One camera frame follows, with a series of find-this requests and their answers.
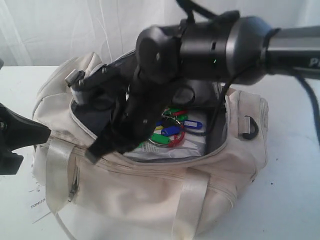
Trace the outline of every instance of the bag strap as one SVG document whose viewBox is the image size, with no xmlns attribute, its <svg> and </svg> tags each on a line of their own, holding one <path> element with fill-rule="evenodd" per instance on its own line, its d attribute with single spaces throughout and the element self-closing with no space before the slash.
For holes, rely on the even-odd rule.
<svg viewBox="0 0 320 240">
<path fill-rule="evenodd" d="M 59 139 L 50 143 L 45 167 L 45 198 L 58 224 L 71 240 L 77 240 L 67 229 L 59 216 L 59 211 L 68 203 L 71 187 L 68 184 L 68 166 L 74 144 Z"/>
<path fill-rule="evenodd" d="M 187 168 L 172 226 L 173 240 L 194 239 L 202 213 L 210 175 Z"/>
</svg>

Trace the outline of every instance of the white curtain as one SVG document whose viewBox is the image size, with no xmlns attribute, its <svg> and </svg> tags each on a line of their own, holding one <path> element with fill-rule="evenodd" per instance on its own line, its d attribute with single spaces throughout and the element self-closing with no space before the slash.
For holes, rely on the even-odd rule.
<svg viewBox="0 0 320 240">
<path fill-rule="evenodd" d="M 320 25 L 318 0 L 196 2 L 215 13 L 256 15 L 273 27 Z M 94 51 L 109 63 L 135 47 L 142 29 L 183 17 L 175 0 L 0 0 L 0 58 L 6 66 L 48 66 Z"/>
</svg>

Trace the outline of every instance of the white table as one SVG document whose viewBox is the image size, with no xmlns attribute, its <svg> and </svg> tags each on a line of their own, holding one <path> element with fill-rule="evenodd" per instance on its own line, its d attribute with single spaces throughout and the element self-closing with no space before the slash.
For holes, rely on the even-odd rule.
<svg viewBox="0 0 320 240">
<path fill-rule="evenodd" d="M 27 118 L 39 87 L 55 66 L 4 67 L 0 102 Z M 320 97 L 320 81 L 312 81 Z M 301 240 L 320 237 L 320 148 L 306 93 L 291 77 L 267 76 L 254 86 L 235 86 L 262 95 L 269 103 L 269 162 L 229 214 L 199 240 Z M 52 215 L 32 224 L 28 194 L 32 148 L 17 175 L 0 176 L 0 238 L 3 240 L 66 240 Z M 159 239 L 151 231 L 106 225 L 103 218 L 70 205 L 62 218 L 79 239 Z M 82 225 L 87 224 L 87 231 Z M 108 233 L 102 232 L 103 226 Z M 121 232 L 118 238 L 111 237 Z"/>
</svg>

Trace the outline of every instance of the blue key tag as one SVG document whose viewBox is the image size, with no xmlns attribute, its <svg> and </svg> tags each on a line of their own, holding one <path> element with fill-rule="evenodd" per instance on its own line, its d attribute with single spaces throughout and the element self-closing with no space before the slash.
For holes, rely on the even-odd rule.
<svg viewBox="0 0 320 240">
<path fill-rule="evenodd" d="M 161 135 L 165 137 L 170 137 L 180 133 L 179 126 L 170 126 L 161 130 Z"/>
<path fill-rule="evenodd" d="M 188 129 L 202 129 L 203 125 L 199 121 L 185 120 L 183 126 Z"/>
</svg>

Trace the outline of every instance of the key tag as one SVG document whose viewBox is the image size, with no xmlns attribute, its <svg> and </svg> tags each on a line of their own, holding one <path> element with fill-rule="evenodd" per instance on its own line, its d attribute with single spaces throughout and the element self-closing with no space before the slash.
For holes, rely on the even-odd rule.
<svg viewBox="0 0 320 240">
<path fill-rule="evenodd" d="M 199 121 L 192 121 L 192 120 L 185 120 L 183 122 L 183 126 L 186 128 L 186 129 L 202 129 L 203 127 L 203 124 Z"/>
</svg>

